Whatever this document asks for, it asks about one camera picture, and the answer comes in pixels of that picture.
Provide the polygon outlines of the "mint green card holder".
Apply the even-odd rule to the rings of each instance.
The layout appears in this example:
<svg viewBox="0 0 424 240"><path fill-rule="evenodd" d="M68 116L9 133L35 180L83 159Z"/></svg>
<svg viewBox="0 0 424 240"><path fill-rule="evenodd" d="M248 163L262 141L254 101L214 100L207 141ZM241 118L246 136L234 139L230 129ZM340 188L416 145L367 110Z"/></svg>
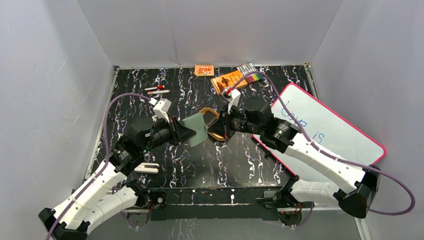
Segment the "mint green card holder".
<svg viewBox="0 0 424 240"><path fill-rule="evenodd" d="M186 128L195 131L195 135L188 140L188 144L191 148L201 144L208 138L208 127L205 124L202 113L198 112L188 116L184 118L182 122Z"/></svg>

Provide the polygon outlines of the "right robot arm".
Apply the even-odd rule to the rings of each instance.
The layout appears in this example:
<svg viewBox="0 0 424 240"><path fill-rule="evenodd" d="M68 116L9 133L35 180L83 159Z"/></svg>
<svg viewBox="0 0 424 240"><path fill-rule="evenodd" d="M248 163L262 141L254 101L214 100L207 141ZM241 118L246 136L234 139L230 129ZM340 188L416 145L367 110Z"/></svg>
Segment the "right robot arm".
<svg viewBox="0 0 424 240"><path fill-rule="evenodd" d="M275 117L271 106L262 98L247 100L243 111L231 105L222 107L208 131L225 140L236 132L258 135L269 149L295 158L329 179L328 182L299 178L289 181L281 191L281 199L286 206L314 202L337 205L358 219L367 216L378 191L379 168L373 164L356 166L342 163L334 153L325 153L324 147L314 148L314 141L307 140L298 126Z"/></svg>

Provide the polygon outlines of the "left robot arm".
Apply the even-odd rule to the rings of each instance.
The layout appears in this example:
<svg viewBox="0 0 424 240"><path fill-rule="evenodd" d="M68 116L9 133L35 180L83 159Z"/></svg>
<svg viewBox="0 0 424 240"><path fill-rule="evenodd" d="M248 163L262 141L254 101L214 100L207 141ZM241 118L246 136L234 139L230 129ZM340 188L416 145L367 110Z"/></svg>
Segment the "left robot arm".
<svg viewBox="0 0 424 240"><path fill-rule="evenodd" d="M151 150L164 144L189 143L193 147L207 137L200 113L182 121L173 116L157 121L147 116L136 118L88 180L61 204L44 208L38 214L48 231L46 238L85 240L96 227L119 212L149 206L150 191L136 179L111 196L106 194L134 172Z"/></svg>

